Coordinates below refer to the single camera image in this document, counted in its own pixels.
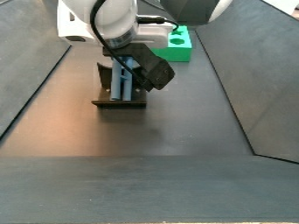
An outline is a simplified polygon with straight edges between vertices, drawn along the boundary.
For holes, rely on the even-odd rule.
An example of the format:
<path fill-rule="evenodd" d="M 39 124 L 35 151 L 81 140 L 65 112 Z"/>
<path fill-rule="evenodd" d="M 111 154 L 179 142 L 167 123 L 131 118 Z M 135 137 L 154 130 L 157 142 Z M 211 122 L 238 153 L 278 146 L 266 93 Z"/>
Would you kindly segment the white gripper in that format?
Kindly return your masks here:
<path fill-rule="evenodd" d="M 58 33 L 71 45 L 102 43 L 91 29 L 90 13 L 98 0 L 59 0 Z M 111 48 L 143 43 L 150 48 L 169 46 L 170 22 L 145 24 L 139 19 L 159 16 L 139 15 L 137 0 L 106 0 L 97 14 L 98 31 Z"/>

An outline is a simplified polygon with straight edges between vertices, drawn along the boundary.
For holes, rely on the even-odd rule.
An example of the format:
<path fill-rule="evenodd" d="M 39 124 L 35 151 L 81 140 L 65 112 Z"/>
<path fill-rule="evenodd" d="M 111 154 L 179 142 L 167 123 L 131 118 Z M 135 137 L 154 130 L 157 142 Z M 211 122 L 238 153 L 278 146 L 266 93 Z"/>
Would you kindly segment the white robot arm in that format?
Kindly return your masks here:
<path fill-rule="evenodd" d="M 163 9 L 179 25 L 206 25 L 230 7 L 233 0 L 159 0 Z M 90 16 L 95 4 L 99 10 L 95 25 L 111 48 L 143 43 L 150 48 L 166 48 L 174 26 L 166 17 L 141 15 L 137 0 L 59 0 L 58 34 L 73 45 L 101 45 L 93 31 Z"/>

